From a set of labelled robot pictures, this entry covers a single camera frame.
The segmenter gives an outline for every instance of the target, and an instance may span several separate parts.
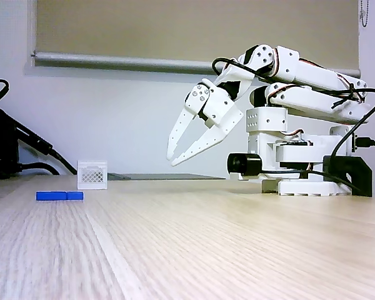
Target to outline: wooden table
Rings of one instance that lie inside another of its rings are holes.
[[[375,199],[234,181],[0,181],[0,299],[375,299]]]

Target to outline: blue rectangular block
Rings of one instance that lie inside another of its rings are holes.
[[[68,200],[83,200],[83,192],[67,192]]]
[[[36,192],[36,200],[38,201],[54,201],[54,200],[66,200],[67,192]]]

